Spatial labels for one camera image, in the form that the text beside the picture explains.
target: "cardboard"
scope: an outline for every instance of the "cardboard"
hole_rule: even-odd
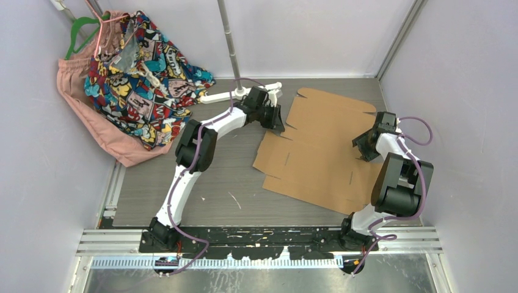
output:
[[[263,188],[350,214],[370,202],[381,164],[359,159],[352,139],[370,129],[376,108],[363,101],[314,89],[299,89],[286,131],[267,132],[254,167]]]

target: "cartoon print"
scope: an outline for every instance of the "cartoon print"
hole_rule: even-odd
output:
[[[101,115],[152,150],[173,141],[191,115],[184,107],[199,103],[215,81],[208,71],[189,64],[143,12],[127,14],[119,25],[122,40],[130,27],[128,33],[134,32],[139,44],[134,66],[127,72],[110,66],[122,49],[93,57],[85,94]],[[149,76],[139,74],[145,67],[152,72],[152,79],[160,81],[159,86],[154,87]]]

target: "green clothes hanger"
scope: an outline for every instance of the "green clothes hanger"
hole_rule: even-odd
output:
[[[107,12],[105,13],[103,16],[101,16],[101,18],[103,20],[108,20],[110,19],[110,13]],[[78,34],[79,34],[79,30],[85,25],[85,24],[99,24],[99,27],[95,29],[94,32],[92,32],[91,35],[89,35],[86,40],[84,40],[84,42],[79,46],[79,48],[77,49],[74,49],[74,47],[76,46],[76,39],[78,37]],[[67,52],[67,56],[65,57],[65,60],[68,60],[70,59],[70,56],[72,55],[72,53],[76,54],[78,52],[80,52],[80,50],[82,50],[86,44],[88,44],[88,42],[93,38],[93,36],[99,31],[99,29],[101,28],[100,26],[100,22],[98,19],[96,18],[89,18],[89,17],[80,17],[78,18],[76,21],[74,21],[74,23],[72,24],[72,30],[70,32],[70,47],[68,47],[68,52]]]

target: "wooden floor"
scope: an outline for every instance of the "wooden floor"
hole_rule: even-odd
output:
[[[262,79],[265,84],[282,82],[283,121],[301,87],[311,87],[369,102],[378,111],[385,110],[376,79]],[[209,93],[228,91],[229,80],[219,80]],[[228,101],[190,107],[193,118],[211,118],[228,108]],[[325,118],[325,109],[315,105]],[[196,182],[183,212],[185,226],[247,225],[339,225],[344,215],[328,209],[262,189],[264,174],[252,167],[257,148],[263,139],[259,123],[249,124],[222,137],[217,142],[211,167]],[[175,171],[174,149],[135,167],[124,177],[114,226],[147,226],[162,205]]]

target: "garment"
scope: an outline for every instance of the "garment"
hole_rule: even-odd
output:
[[[122,14],[122,12],[111,11],[111,15],[114,17],[122,16]],[[116,22],[105,25],[101,34],[103,50],[108,53],[118,50],[121,36],[120,25]],[[96,38],[97,36],[93,38],[92,43],[86,45],[80,53],[73,55],[70,60],[60,59],[58,61],[59,69],[56,80],[58,92],[83,122],[99,146],[114,156],[125,167],[136,165],[160,154],[166,154],[171,148],[171,143],[147,151],[142,147],[139,139],[121,132],[115,125],[96,112],[90,98],[86,96],[84,83],[90,71]]]
[[[174,139],[212,74],[188,63],[141,11],[119,22],[121,47],[92,58],[85,92],[96,110],[152,150]]]

